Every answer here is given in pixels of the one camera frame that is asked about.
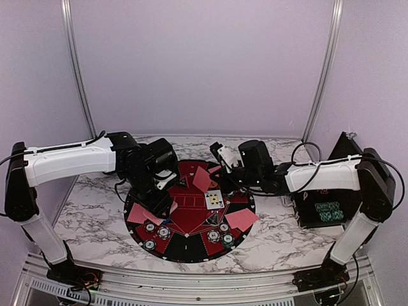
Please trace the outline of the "red brown poker chip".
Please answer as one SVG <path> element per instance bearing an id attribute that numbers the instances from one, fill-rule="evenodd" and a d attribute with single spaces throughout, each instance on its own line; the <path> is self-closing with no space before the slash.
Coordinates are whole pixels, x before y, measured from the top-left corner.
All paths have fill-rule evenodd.
<path id="1" fill-rule="evenodd" d="M 227 233 L 227 232 L 230 230 L 230 227 L 229 227 L 229 225 L 226 224 L 226 223 L 221 223 L 221 224 L 219 225 L 219 230 L 220 230 L 222 233 Z"/>
<path id="2" fill-rule="evenodd" d="M 156 230 L 156 225 L 153 223 L 147 223 L 145 225 L 145 232 L 146 233 L 153 233 Z"/>

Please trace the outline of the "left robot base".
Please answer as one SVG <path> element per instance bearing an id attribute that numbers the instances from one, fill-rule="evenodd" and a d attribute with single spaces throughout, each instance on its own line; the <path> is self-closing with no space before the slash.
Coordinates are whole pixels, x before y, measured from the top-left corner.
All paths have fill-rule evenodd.
<path id="1" fill-rule="evenodd" d="M 47 265 L 47 278 L 70 285 L 73 291 L 99 288 L 101 270 L 79 266 L 70 261 L 56 265 L 47 262 Z"/>

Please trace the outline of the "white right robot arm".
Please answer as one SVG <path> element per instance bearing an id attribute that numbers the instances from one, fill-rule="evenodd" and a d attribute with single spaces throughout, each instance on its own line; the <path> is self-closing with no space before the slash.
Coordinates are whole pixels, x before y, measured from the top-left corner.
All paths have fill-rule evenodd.
<path id="1" fill-rule="evenodd" d="M 248 140 L 235 154 L 218 142 L 210 151 L 221 169 L 211 174 L 225 193 L 245 191 L 256 196 L 289 196 L 302 192 L 333 191 L 344 201 L 351 196 L 356 213 L 342 236 L 331 247 L 327 263 L 316 271 L 316 280 L 330 285 L 375 229 L 387 220 L 394 208 L 395 179 L 390 164 L 372 148 L 340 159 L 308 163 L 290 161 L 275 165 L 266 144 Z"/>

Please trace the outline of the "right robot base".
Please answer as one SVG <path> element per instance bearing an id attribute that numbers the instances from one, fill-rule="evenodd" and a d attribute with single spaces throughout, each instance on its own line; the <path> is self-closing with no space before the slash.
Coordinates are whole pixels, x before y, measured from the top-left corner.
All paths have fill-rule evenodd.
<path id="1" fill-rule="evenodd" d="M 292 283 L 299 292 L 347 284 L 350 276 L 346 270 L 345 265 L 338 264 L 301 270 L 293 274 Z"/>

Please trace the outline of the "red playing card deck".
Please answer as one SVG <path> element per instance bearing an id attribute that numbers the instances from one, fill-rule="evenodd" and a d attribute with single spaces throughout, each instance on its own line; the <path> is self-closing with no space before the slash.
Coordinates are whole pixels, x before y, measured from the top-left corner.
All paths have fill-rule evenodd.
<path id="1" fill-rule="evenodd" d="M 178 203 L 174 201 L 170 208 L 170 214 L 172 214 L 178 208 Z"/>

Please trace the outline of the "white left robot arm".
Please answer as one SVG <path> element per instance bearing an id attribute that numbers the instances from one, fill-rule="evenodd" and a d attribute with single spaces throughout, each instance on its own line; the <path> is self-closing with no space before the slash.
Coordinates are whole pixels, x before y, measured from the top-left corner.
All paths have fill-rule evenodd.
<path id="1" fill-rule="evenodd" d="M 80 269 L 38 203 L 42 185 L 55 187 L 81 175 L 111 173 L 129 183 L 133 201 L 153 216 L 167 219 L 173 205 L 168 190 L 180 178 L 178 157 L 168 140 L 138 143 L 127 132 L 102 131 L 91 140 L 48 147 L 18 142 L 4 162 L 8 164 L 6 217 L 20 225 L 68 284 L 80 279 Z"/>

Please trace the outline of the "single red playing card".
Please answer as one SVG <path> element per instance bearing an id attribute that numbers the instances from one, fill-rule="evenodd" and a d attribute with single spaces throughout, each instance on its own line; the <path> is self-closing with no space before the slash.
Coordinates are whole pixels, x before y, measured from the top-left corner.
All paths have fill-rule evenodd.
<path id="1" fill-rule="evenodd" d="M 153 223 L 156 223 L 156 217 L 154 215 L 152 215 L 149 211 L 147 211 L 141 205 L 134 203 L 127 217 L 127 222 L 142 224 L 146 220 L 150 220 Z"/>

